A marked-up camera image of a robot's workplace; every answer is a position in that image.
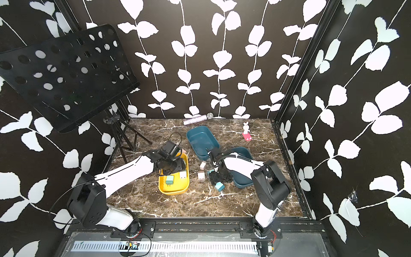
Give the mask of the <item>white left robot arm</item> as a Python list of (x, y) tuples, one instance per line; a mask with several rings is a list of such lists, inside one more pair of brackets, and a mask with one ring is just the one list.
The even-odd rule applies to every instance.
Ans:
[(183, 149), (167, 141), (159, 149), (142, 153), (135, 160), (96, 176), (82, 175), (73, 187), (67, 208), (85, 228), (102, 225), (118, 230), (128, 229), (135, 218), (124, 209), (107, 204), (118, 189), (154, 171), (163, 175), (184, 171)]

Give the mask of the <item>pink plug lower centre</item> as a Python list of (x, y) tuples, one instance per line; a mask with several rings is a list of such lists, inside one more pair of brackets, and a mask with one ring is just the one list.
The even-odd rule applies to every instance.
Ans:
[(205, 176), (205, 172), (204, 171), (199, 171), (199, 172), (197, 172), (197, 175), (198, 175), (198, 180), (199, 181), (204, 181), (206, 178), (206, 176)]

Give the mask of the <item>black tripod stand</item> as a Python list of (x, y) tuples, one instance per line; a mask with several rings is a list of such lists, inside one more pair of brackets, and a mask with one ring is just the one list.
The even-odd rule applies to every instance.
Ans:
[[(105, 112), (107, 116), (103, 119), (103, 121), (111, 128), (116, 142), (115, 149), (118, 148), (120, 150), (125, 164), (128, 163), (125, 151), (135, 152), (137, 150), (137, 137), (140, 137), (149, 145), (153, 144), (149, 139), (144, 137), (140, 132), (126, 123), (119, 114), (116, 114), (114, 111), (109, 111), (108, 109), (105, 110)], [(126, 135), (126, 129), (129, 129), (134, 133), (133, 141), (130, 141)]]

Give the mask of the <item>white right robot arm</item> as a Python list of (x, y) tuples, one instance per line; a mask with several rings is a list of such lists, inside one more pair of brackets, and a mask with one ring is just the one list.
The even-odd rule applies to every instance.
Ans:
[(280, 206), (292, 189), (279, 166), (274, 161), (256, 161), (235, 151), (221, 152), (219, 148), (208, 151), (214, 170), (224, 179), (236, 172), (252, 180), (260, 206), (254, 216), (255, 228), (271, 226)]

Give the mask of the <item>pink glitter microphone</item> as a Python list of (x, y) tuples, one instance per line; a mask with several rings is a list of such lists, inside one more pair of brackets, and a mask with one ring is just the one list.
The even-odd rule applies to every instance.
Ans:
[(186, 120), (183, 121), (183, 124), (185, 126), (187, 126), (187, 125), (191, 125), (191, 124), (194, 124), (194, 123), (211, 120), (213, 118), (214, 118), (213, 113), (207, 113), (206, 115), (201, 115), (201, 116), (198, 116), (198, 117), (193, 117), (193, 118), (186, 119)]

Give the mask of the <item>teal storage box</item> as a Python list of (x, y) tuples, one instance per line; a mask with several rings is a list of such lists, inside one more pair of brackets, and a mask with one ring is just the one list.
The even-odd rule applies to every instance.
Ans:
[(195, 154), (201, 161), (209, 159), (208, 153), (214, 148), (220, 148), (217, 139), (206, 126), (198, 126), (189, 130), (186, 137)]
[[(245, 158), (253, 160), (253, 157), (250, 154), (249, 150), (245, 147), (236, 147), (236, 148), (227, 150), (226, 152), (229, 153), (229, 154), (238, 153), (239, 155), (241, 155)], [(230, 173), (233, 177), (234, 185), (237, 188), (242, 189), (242, 188), (246, 188), (246, 187), (249, 187), (249, 186), (253, 185), (253, 181), (250, 178), (246, 177), (245, 175), (240, 174), (239, 172), (234, 171), (234, 170), (230, 170)]]

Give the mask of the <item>black front mounting rail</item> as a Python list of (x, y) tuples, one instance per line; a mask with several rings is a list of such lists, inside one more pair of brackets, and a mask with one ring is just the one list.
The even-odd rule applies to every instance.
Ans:
[(280, 240), (286, 234), (315, 234), (326, 239), (328, 236), (320, 221), (310, 220), (305, 217), (276, 217), (273, 225), (260, 236), (254, 231), (254, 222), (251, 217), (189, 217), (189, 218), (140, 218), (132, 225), (132, 228), (120, 231), (119, 229), (96, 226), (83, 228), (73, 225), (65, 238), (80, 233), (90, 233), (92, 236), (105, 236), (106, 239), (129, 239), (136, 234), (146, 234), (151, 239), (165, 233), (200, 233), (200, 234), (223, 234), (233, 233), (241, 239), (252, 241)]

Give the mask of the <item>teal storage box rear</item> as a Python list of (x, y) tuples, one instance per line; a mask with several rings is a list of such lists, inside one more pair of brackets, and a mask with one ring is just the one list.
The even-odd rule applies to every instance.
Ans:
[(214, 148), (220, 148), (217, 139), (206, 126), (198, 126), (189, 130), (186, 137), (195, 154), (201, 161), (209, 159), (208, 153)]

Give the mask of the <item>pink plug upper centre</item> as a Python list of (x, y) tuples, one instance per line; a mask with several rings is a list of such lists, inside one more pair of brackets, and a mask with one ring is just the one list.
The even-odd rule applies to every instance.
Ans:
[(206, 161), (202, 161), (201, 164), (200, 164), (200, 170), (204, 170), (206, 165), (207, 165)]

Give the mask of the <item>black perforated music stand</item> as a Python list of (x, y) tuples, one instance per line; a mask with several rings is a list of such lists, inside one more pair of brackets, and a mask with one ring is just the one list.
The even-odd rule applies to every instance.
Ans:
[(1, 76), (60, 133), (140, 85), (108, 24), (4, 52)]

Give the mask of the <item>yellow storage box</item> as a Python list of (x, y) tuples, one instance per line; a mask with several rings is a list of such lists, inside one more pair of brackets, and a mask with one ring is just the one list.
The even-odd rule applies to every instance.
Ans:
[(173, 196), (173, 195), (185, 193), (188, 190), (188, 187), (190, 184), (188, 157), (185, 153), (178, 154), (178, 157), (181, 157), (184, 160), (184, 163), (186, 165), (186, 170), (184, 170), (187, 172), (186, 179), (180, 179), (180, 176), (179, 176), (180, 172), (173, 173), (171, 175), (174, 176), (174, 184), (168, 186), (165, 184), (166, 176), (163, 175), (163, 170), (161, 169), (159, 171), (158, 189), (160, 190), (161, 193), (167, 196)]

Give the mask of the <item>white rabbit pink figurine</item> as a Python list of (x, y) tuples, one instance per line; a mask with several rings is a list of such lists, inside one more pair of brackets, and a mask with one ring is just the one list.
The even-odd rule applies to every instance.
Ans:
[(244, 123), (243, 137), (244, 137), (245, 141), (251, 141), (252, 140), (252, 136), (250, 135), (250, 127), (248, 125), (248, 122)]

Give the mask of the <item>teal storage box right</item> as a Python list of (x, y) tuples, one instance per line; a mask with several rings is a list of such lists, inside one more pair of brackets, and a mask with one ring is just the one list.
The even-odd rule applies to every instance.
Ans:
[[(236, 147), (236, 148), (227, 150), (226, 152), (229, 153), (229, 154), (238, 153), (239, 155), (241, 155), (245, 158), (253, 160), (253, 157), (250, 154), (249, 150), (245, 147)], [(234, 171), (234, 170), (230, 170), (230, 173), (233, 177), (234, 185), (237, 188), (242, 189), (242, 188), (246, 188), (246, 187), (249, 187), (249, 186), (253, 185), (253, 181), (250, 178), (246, 177), (245, 175), (240, 174), (239, 172)]]

